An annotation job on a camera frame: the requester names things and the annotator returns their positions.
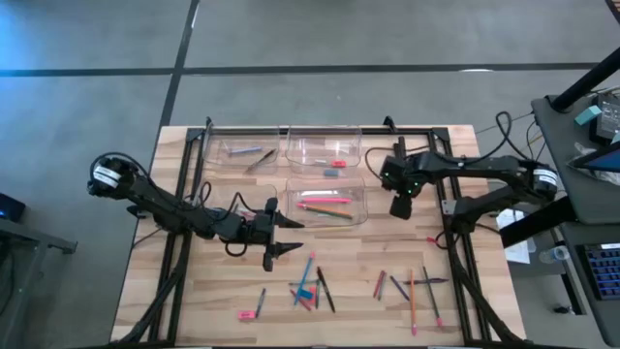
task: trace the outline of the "keyboard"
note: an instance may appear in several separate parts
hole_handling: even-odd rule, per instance
[[[599,300],[620,299],[620,243],[581,245],[585,269]]]

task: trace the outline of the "concrete floor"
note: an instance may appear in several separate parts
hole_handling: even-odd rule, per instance
[[[190,0],[0,0],[0,70],[171,68],[189,8]],[[185,66],[583,63],[618,43],[603,0],[203,0]],[[482,130],[496,112],[525,114],[530,100],[584,73],[188,76],[170,124],[207,115],[220,125],[373,124],[391,115]],[[107,342],[136,221],[125,205],[87,195],[87,169],[109,150],[149,165],[170,82],[0,78],[0,192],[28,204],[27,225],[79,241],[73,256],[49,255],[23,347]],[[620,76],[605,85],[613,84]],[[518,145],[530,120],[514,124]],[[499,140],[496,129],[479,134],[480,151]],[[591,316],[549,312],[566,302],[559,276],[514,283],[528,338],[605,347]]]

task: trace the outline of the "paper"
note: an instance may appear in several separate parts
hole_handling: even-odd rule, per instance
[[[522,219],[524,214],[522,211],[514,209],[504,209],[497,216],[497,226],[502,229],[519,219]],[[505,248],[506,259],[511,262],[530,264],[530,252],[527,249],[527,241],[522,241],[511,247]]]

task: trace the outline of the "clear plastic bin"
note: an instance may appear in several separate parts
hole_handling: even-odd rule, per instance
[[[277,198],[278,192],[273,185],[252,185],[252,184],[220,184],[218,179],[207,179],[212,184],[211,194],[204,205],[211,209],[228,210],[231,207],[234,194],[240,193],[243,200],[251,209],[264,209],[264,205],[269,198]],[[208,185],[204,188],[204,195],[208,190]],[[278,203],[278,208],[282,209],[284,203]],[[243,203],[237,199],[236,205],[233,207],[235,213],[251,219],[254,216]]]
[[[324,175],[334,169],[346,176],[359,164],[360,142],[357,126],[291,127],[285,155],[295,173]]]
[[[257,128],[251,133],[234,128],[210,127],[203,158],[209,164],[240,171],[246,171],[258,161],[261,163],[255,171],[275,170],[279,150],[278,127]]]
[[[347,227],[368,218],[362,178],[287,181],[287,217],[306,228]]]

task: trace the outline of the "wooden table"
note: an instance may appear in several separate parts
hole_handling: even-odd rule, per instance
[[[479,154],[472,126],[448,127],[456,156]],[[177,182],[186,130],[187,127],[163,128],[155,152],[152,177],[159,186],[172,193]],[[285,149],[285,138],[281,149]],[[391,147],[395,141],[395,136],[364,136],[362,151],[365,152],[371,146]],[[427,144],[426,138],[421,136],[408,136],[406,141],[408,148]],[[233,197],[231,193],[238,190],[248,199],[250,206],[260,207],[272,190],[265,188],[272,185],[277,190],[280,208],[284,211],[286,181],[295,176],[284,153],[284,150],[280,151],[277,171],[270,175],[213,172],[207,164],[203,178],[213,184],[214,193],[215,190],[219,191],[219,194],[212,194],[209,200],[221,200],[221,206],[228,206]],[[387,154],[387,151],[371,152],[370,166],[380,169]],[[376,301],[372,298],[381,270],[404,281],[409,278],[409,269],[414,269],[417,278],[421,277],[421,266],[424,264],[430,277],[451,278],[447,252],[425,240],[427,237],[435,237],[443,229],[434,186],[426,185],[423,188],[413,201],[412,218],[405,221],[388,214],[393,193],[380,187],[379,180],[367,170],[363,160],[357,170],[365,181],[367,221],[353,228],[276,228],[276,240],[300,241],[304,245],[275,261],[273,272],[264,272],[262,269],[264,248],[261,246],[251,246],[243,257],[233,258],[224,252],[224,245],[219,240],[194,237],[177,345],[462,344],[451,282],[433,285],[445,324],[441,329],[435,325],[427,287],[416,286],[417,336],[411,335],[411,307],[389,280],[383,299]],[[191,167],[186,192],[190,190],[192,173]],[[484,179],[460,178],[459,182],[463,196],[476,197],[488,191]],[[484,218],[481,222],[494,225],[490,218]],[[155,229],[152,221],[141,221],[136,239]],[[511,330],[524,337],[499,236],[477,229],[471,237],[483,294]],[[165,240],[165,233],[155,235],[132,252],[111,339],[127,333],[151,303],[157,288]],[[322,293],[319,310],[309,312],[299,305],[293,306],[288,283],[300,279],[311,251],[317,254],[314,266],[324,270],[336,305],[335,314],[329,310],[325,293]],[[309,278],[316,279],[314,268]],[[237,321],[237,311],[256,309],[263,287],[267,291],[260,319],[251,323]],[[467,297],[472,327],[474,333],[479,333],[473,303]],[[166,310],[170,308],[164,310],[163,326],[168,325]]]

